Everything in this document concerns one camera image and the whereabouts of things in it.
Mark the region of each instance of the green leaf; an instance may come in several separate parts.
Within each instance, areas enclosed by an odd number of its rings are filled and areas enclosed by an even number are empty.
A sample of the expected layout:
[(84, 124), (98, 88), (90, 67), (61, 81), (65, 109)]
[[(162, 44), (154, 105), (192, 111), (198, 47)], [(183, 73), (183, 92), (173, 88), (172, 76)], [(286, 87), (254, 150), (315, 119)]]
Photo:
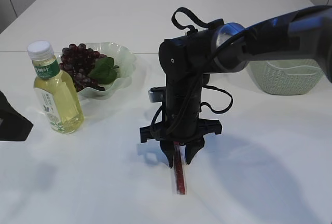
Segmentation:
[(98, 60), (94, 69), (89, 73), (89, 77), (96, 79), (99, 84), (109, 84), (116, 79), (116, 71), (113, 69), (114, 59), (104, 57)]
[(104, 57), (95, 63), (94, 69), (89, 73), (89, 77), (98, 80), (108, 76), (109, 70), (114, 66), (112, 57)]
[(110, 84), (116, 79), (117, 73), (114, 69), (110, 69), (108, 75), (98, 79), (99, 84)]

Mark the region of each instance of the yellow liquid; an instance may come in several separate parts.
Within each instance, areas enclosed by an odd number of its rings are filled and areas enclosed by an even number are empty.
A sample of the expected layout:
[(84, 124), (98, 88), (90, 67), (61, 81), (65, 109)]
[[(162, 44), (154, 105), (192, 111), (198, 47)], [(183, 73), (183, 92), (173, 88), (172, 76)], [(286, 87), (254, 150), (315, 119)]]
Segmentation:
[[(53, 63), (56, 58), (45, 61), (33, 61), (34, 66), (46, 66)], [(38, 76), (34, 82), (34, 88), (40, 88), (53, 95), (54, 102), (59, 112), (63, 125), (61, 133), (69, 134), (79, 128), (84, 121), (84, 115), (78, 101), (76, 89), (72, 78), (65, 71), (60, 71), (56, 76), (42, 79)]]

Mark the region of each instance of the glass bowl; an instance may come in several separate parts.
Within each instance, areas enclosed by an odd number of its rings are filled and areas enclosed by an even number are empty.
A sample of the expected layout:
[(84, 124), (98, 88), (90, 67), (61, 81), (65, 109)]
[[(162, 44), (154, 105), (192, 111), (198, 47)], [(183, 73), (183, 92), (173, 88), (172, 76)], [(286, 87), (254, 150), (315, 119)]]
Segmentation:
[[(120, 68), (115, 81), (110, 84), (100, 85), (105, 88), (105, 91), (87, 87), (78, 92), (79, 95), (84, 97), (105, 96), (115, 90), (125, 88), (131, 82), (136, 56), (128, 48), (116, 43), (86, 43), (86, 46), (87, 48), (99, 51), (100, 54), (114, 58), (114, 64)], [(60, 57), (61, 54), (58, 55), (58, 62), (61, 62)]]

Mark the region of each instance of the grapes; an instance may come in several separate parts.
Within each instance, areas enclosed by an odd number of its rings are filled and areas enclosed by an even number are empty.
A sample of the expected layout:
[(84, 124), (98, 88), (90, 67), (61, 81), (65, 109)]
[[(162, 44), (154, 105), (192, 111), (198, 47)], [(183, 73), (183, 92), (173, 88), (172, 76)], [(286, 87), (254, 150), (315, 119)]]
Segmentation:
[(67, 58), (67, 63), (68, 64), (73, 64), (74, 63), (74, 58), (73, 57), (68, 57)]
[(82, 82), (90, 83), (91, 79), (89, 77), (86, 77), (82, 80)]
[(85, 45), (85, 44), (80, 44), (80, 45), (78, 45), (78, 50), (79, 51), (83, 51), (83, 50), (85, 50), (87, 48), (87, 46)]
[(74, 71), (73, 71), (73, 70), (67, 70), (66, 72), (67, 72), (71, 77), (74, 76)]
[(64, 65), (64, 70), (72, 70), (73, 69), (73, 66), (71, 64), (65, 64)]
[(98, 85), (98, 81), (87, 75), (94, 69), (95, 62), (106, 57), (93, 49), (87, 49), (85, 44), (70, 44), (62, 49), (60, 69), (66, 71), (73, 79), (76, 91), (79, 92), (86, 87), (105, 91), (104, 87)]
[(83, 90), (83, 86), (81, 86), (81, 85), (76, 86), (76, 91), (77, 92), (82, 91), (82, 90)]
[(62, 56), (61, 56), (61, 61), (62, 61), (63, 63), (67, 63), (67, 57), (66, 57), (65, 55), (62, 55)]
[(82, 73), (76, 73), (75, 75), (75, 80), (80, 81), (83, 80), (85, 78), (85, 75)]
[(71, 50), (70, 50), (69, 48), (63, 48), (63, 49), (62, 49), (62, 53), (63, 53), (64, 55), (69, 55), (70, 52), (71, 52)]
[(96, 79), (92, 79), (92, 78), (90, 78), (90, 80), (91, 80), (91, 86), (92, 86), (93, 88), (96, 87), (96, 86), (98, 86), (98, 82), (97, 82)]
[(61, 70), (64, 70), (64, 64), (63, 63), (60, 63), (59, 66), (60, 66)]
[(78, 70), (78, 72), (81, 73), (81, 74), (85, 74), (85, 70), (84, 70), (83, 68), (80, 68), (80, 69)]
[(75, 49), (75, 47), (76, 47), (76, 45), (75, 45), (75, 44), (69, 44), (69, 49), (72, 49), (72, 50), (74, 50), (74, 49)]

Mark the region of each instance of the white bottle cap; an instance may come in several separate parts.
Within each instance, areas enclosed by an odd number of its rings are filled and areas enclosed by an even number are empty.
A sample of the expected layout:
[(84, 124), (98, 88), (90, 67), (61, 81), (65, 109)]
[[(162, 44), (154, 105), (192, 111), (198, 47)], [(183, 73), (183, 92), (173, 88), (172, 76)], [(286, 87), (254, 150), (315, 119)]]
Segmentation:
[(53, 48), (48, 41), (35, 41), (27, 47), (27, 53), (31, 60), (44, 61), (54, 55)]

